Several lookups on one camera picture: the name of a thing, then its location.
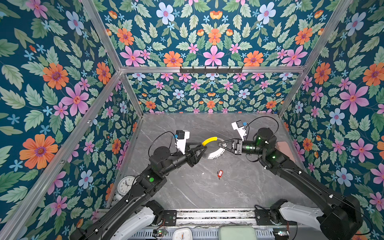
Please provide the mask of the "red key tag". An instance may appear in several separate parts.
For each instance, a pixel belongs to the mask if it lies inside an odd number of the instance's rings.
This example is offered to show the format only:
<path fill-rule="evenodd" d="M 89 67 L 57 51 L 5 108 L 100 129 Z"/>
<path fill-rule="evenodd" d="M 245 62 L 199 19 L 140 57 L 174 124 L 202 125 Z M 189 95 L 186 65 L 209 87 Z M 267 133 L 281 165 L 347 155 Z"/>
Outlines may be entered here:
<path fill-rule="evenodd" d="M 218 178 L 219 178 L 219 180 L 223 177 L 223 171 L 222 170 L 219 170 L 218 171 Z"/>

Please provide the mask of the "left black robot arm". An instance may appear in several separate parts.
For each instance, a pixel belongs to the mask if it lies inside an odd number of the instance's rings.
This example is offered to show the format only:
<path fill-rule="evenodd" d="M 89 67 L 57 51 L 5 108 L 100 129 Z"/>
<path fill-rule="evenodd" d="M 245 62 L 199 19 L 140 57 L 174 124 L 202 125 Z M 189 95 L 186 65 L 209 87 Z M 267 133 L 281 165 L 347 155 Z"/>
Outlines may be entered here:
<path fill-rule="evenodd" d="M 126 240 L 140 229 L 162 218 L 163 207 L 151 198 L 165 185 L 166 176 L 184 164 L 195 166 L 207 147 L 190 143 L 185 151 L 171 153 L 168 147 L 155 149 L 150 164 L 136 178 L 127 194 L 103 217 L 87 227 L 77 229 L 71 240 Z"/>

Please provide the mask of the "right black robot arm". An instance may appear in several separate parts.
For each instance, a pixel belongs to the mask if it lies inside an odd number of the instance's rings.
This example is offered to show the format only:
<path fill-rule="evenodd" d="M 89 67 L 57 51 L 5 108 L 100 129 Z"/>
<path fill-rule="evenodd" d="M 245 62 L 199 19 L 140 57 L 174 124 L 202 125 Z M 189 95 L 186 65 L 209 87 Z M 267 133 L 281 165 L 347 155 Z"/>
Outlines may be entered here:
<path fill-rule="evenodd" d="M 270 221 L 300 223 L 320 230 L 329 240 L 350 240 L 363 225 L 360 203 L 353 196 L 343 196 L 302 171 L 289 156 L 276 147 L 277 138 L 269 128 L 260 128 L 254 139 L 230 139 L 219 147 L 234 155 L 257 155 L 265 170 L 286 180 L 316 207 L 297 206 L 280 199 L 270 207 Z"/>

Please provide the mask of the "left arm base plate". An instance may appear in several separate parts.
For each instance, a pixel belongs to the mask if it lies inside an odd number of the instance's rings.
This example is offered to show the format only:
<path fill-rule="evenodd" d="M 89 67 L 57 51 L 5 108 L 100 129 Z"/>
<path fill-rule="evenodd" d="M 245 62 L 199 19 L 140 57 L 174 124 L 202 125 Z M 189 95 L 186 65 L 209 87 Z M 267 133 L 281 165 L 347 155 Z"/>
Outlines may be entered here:
<path fill-rule="evenodd" d="M 174 227 L 177 222 L 178 211 L 177 210 L 165 210 L 162 211 L 156 218 L 155 226 Z"/>

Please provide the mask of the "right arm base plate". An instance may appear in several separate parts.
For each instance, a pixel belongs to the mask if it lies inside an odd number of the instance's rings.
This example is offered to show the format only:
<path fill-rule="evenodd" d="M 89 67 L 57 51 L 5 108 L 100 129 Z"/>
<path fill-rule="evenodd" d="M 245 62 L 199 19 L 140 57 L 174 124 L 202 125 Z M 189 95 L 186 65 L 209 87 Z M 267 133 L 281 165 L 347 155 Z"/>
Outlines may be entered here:
<path fill-rule="evenodd" d="M 296 222 L 286 221 L 276 210 L 265 210 L 257 208 L 254 210 L 255 219 L 258 226 L 296 226 Z"/>

